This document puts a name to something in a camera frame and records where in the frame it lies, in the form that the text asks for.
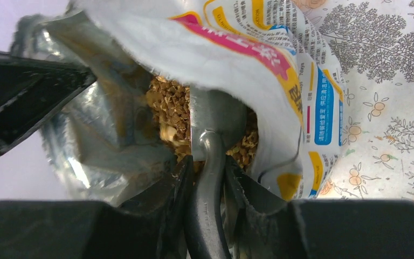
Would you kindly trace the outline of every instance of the silver foil lining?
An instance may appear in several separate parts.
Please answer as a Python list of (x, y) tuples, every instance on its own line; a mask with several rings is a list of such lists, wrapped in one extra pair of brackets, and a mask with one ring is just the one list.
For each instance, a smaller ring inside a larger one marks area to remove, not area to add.
[(40, 130), (71, 198), (116, 206), (173, 169), (175, 156), (161, 143), (145, 99), (152, 75), (83, 12), (23, 17), (11, 53), (84, 64), (98, 77)]

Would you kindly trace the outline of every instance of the white background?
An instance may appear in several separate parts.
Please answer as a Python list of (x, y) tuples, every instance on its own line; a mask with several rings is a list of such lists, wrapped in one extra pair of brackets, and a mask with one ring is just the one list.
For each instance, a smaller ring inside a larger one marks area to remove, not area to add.
[[(62, 14), (68, 0), (0, 0), (0, 50), (12, 43), (18, 20), (26, 15)], [(65, 199), (48, 166), (39, 133), (0, 157), (0, 199)]]

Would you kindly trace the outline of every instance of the white bag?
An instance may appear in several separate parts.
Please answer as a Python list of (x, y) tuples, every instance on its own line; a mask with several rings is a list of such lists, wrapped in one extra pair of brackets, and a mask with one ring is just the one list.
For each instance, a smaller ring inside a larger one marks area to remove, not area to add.
[(291, 1), (79, 0), (154, 74), (218, 89), (258, 116), (252, 177), (285, 200), (317, 196), (341, 146), (339, 61)]

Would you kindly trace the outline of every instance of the kibble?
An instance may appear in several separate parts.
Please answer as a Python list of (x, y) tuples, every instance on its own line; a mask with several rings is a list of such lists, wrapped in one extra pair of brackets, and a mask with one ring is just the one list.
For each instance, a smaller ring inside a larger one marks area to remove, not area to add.
[[(191, 154), (190, 88), (173, 80), (155, 77), (146, 97), (153, 110), (153, 120), (160, 128), (161, 139), (174, 150), (179, 162)], [(246, 171), (256, 154), (258, 139), (256, 114), (249, 109), (244, 137), (226, 153)], [(203, 165), (203, 162), (195, 162), (195, 172), (202, 170)]]

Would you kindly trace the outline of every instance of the floral tablecloth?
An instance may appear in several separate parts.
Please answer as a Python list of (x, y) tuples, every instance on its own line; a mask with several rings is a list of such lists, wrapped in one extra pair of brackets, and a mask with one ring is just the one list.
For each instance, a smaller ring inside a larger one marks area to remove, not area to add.
[(320, 198), (414, 200), (414, 0), (294, 0), (342, 64), (341, 159)]

